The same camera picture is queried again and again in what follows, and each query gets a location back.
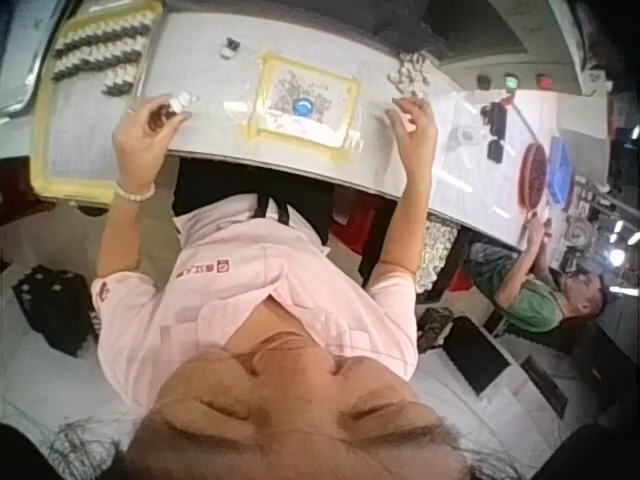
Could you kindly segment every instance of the eyebrow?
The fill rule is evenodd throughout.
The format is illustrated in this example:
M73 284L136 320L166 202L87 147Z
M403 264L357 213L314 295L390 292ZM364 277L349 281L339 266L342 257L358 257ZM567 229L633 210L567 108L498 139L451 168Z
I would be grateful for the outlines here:
M351 442L351 444L358 447L418 447L424 445L442 445L457 448L458 440L451 429L445 424L434 423L366 438L357 442Z
M226 450L228 452L245 452L255 449L254 445L247 445L221 435L201 435L199 433L186 432L174 427L169 422L165 422L165 426L175 435L187 440L189 443L195 444L198 448L207 446L215 449Z
M226 450L228 452L246 452L255 450L255 445L247 445L230 438L220 435L201 435L193 432L185 432L170 423L165 424L173 433L179 435L190 443L196 444L199 448L203 446ZM444 423L435 423L429 425L421 425L410 429L401 430L399 432L391 432L375 437L365 438L355 442L347 442L354 447L373 447L373 448L389 448L389 447L421 447L425 445L447 446L458 448L458 439L456 435Z

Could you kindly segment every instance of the woman's right hand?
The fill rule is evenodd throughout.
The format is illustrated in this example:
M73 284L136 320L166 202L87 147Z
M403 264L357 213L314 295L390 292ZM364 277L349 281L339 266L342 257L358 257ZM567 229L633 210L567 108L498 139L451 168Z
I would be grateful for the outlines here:
M426 182L431 178L438 143L438 128L431 105L415 97L394 98L393 103L410 116L409 122L416 127L408 132L400 113L394 109L387 110L407 181Z

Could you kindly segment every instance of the closed eye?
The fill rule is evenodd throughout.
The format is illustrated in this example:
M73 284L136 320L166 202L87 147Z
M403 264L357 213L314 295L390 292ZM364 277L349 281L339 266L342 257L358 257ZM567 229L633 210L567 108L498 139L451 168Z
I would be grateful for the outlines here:
M352 413L351 419L355 420L356 422L359 420L362 420L364 418L370 417L372 415L375 415L376 413L380 413L384 410L387 410L388 408L391 408L393 406L395 406L397 404L395 403L385 403L382 405L376 405L375 407L371 407L371 408L367 408L364 410L359 410L357 412Z
M229 417L229 418L233 418L235 420L241 420L241 421L246 421L249 420L249 412L240 412L237 410L231 410L229 408L226 407L220 407L219 405L214 405L212 403L208 403L208 402L200 402L202 405L204 405L205 407L207 407L210 410L213 410L214 412L219 413L220 415L224 415L225 417Z

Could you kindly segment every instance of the pearl bracelet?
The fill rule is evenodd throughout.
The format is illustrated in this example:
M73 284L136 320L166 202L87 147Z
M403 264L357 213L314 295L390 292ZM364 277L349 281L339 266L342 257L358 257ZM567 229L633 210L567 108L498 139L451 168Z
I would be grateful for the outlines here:
M124 188L122 188L120 183L116 182L115 192L118 195L120 195L122 198L126 198L127 200L129 200L131 202L141 203L141 202L144 202L145 200L149 200L151 197L153 197L155 195L155 193L156 193L156 184L152 183L151 184L151 188L149 188L148 192L143 193L142 195L135 195L133 193L127 192Z

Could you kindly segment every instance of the brown bottle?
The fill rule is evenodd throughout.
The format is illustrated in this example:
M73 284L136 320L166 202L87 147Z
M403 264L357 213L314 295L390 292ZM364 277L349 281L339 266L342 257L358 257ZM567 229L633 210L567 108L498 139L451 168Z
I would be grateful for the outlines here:
M197 95L191 95L188 92L180 92L169 99L163 105L160 105L149 114L148 125L152 132L157 132L176 115L184 112L189 105L198 100Z

